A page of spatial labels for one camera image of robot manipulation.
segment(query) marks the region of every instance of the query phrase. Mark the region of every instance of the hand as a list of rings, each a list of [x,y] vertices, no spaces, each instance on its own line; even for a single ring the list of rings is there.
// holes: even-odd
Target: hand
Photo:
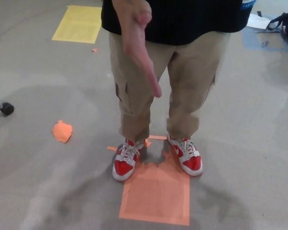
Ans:
[[[154,64],[145,46],[145,28],[152,20],[150,5],[145,0],[112,0],[118,15],[124,52],[143,71],[154,97],[161,97]]]

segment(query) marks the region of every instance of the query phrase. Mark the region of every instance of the orange tape square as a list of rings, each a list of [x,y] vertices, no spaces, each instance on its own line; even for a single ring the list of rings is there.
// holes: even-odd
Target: orange tape square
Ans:
[[[158,166],[137,163],[124,185],[120,218],[189,226],[190,177],[177,157],[164,156]]]

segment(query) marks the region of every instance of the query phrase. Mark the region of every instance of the blue tape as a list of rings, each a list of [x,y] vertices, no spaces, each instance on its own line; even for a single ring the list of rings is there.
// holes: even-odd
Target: blue tape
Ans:
[[[263,17],[268,18],[268,19],[274,19],[277,16],[272,16],[272,15],[263,15]],[[270,43],[263,45],[263,42],[260,41],[258,32],[264,32],[264,33],[275,33],[279,32],[279,36],[282,39],[283,47],[272,47]],[[278,28],[275,31],[266,31],[266,30],[260,30],[260,29],[255,29],[255,28],[250,28],[250,27],[245,27],[242,30],[242,36],[243,36],[243,44],[244,47],[248,50],[262,50],[262,51],[276,51],[276,52],[288,52],[288,44],[285,42],[283,39],[283,33],[281,32],[281,29]]]

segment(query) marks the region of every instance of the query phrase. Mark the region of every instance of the cargo pocket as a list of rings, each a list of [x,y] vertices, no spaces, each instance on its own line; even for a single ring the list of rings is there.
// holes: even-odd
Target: cargo pocket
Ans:
[[[122,110],[122,112],[127,115],[133,115],[130,97],[128,95],[127,83],[115,83],[115,94],[120,100],[120,109]]]
[[[211,83],[211,85],[210,85],[210,87],[208,89],[207,95],[206,95],[206,99],[207,99],[209,93],[211,93],[211,90],[214,88],[215,85],[216,85],[216,75],[213,77],[212,83]]]

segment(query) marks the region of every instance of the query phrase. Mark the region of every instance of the person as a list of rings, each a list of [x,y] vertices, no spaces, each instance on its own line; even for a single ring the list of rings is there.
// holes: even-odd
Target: person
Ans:
[[[113,177],[127,180],[149,136],[150,106],[162,94],[168,68],[171,95],[168,142],[183,170],[203,171],[191,136],[198,111],[215,83],[230,33],[242,30],[256,0],[104,0],[102,27],[109,31],[110,60],[125,137]]]

